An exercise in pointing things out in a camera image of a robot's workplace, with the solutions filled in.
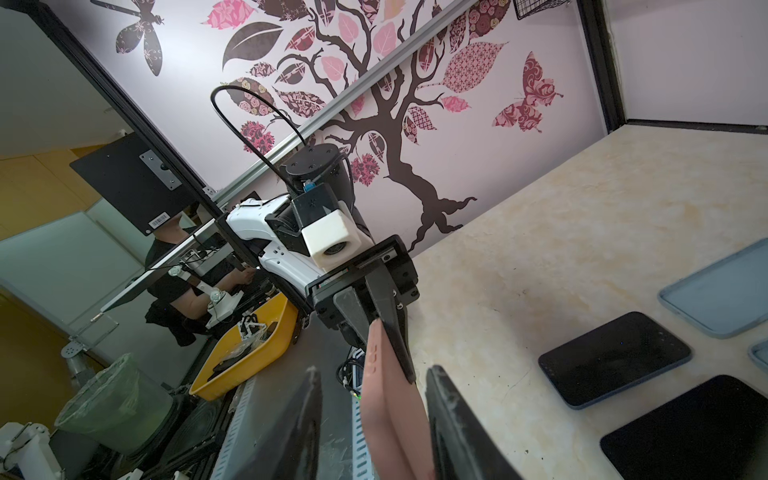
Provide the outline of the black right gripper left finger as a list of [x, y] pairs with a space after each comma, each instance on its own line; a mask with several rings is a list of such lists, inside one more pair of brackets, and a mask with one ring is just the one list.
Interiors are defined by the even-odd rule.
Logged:
[[321, 374], [309, 367], [265, 440], [234, 479], [316, 479], [322, 407]]

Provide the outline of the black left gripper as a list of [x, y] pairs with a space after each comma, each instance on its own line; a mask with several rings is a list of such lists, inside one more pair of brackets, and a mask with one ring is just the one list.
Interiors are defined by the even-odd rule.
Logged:
[[403, 240], [391, 235], [306, 287], [307, 300], [320, 320], [340, 329], [347, 342], [366, 342], [370, 322], [379, 318], [403, 375], [416, 374], [400, 320], [420, 297], [418, 274]]

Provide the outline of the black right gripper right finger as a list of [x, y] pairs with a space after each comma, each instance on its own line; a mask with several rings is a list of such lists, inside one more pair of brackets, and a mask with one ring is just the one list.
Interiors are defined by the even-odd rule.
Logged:
[[427, 372], [426, 400], [437, 479], [521, 479], [439, 365]]

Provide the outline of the black phone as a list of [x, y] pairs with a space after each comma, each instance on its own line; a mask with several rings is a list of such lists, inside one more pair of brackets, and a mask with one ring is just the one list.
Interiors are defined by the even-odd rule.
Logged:
[[692, 357], [684, 341], [646, 314], [632, 311], [542, 354], [538, 366], [564, 403], [580, 410]]
[[624, 479], [765, 479], [767, 397], [718, 375], [605, 435]]

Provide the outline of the light green phone case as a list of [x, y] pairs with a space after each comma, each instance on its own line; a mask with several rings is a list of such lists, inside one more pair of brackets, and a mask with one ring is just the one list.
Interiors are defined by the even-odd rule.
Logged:
[[767, 320], [767, 240], [761, 239], [667, 287], [661, 305], [716, 339]]

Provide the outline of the pale blue phone case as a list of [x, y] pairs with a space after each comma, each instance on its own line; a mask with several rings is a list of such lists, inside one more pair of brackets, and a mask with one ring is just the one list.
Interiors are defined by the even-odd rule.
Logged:
[[768, 340], [762, 340], [748, 349], [751, 361], [765, 374], [768, 373]]

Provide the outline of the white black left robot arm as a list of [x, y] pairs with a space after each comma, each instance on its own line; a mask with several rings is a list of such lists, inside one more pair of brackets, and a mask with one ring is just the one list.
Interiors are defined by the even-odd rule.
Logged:
[[246, 106], [292, 122], [263, 95], [241, 85], [224, 84], [211, 92], [220, 120], [286, 187], [272, 199], [238, 203], [219, 219], [221, 231], [349, 345], [365, 348], [370, 323], [382, 321], [406, 380], [415, 382], [406, 309], [419, 296], [415, 267], [399, 236], [376, 243], [369, 235], [356, 210], [347, 154], [333, 144], [312, 145], [297, 132], [299, 150], [276, 166], [222, 111], [217, 97], [223, 92], [240, 93]]

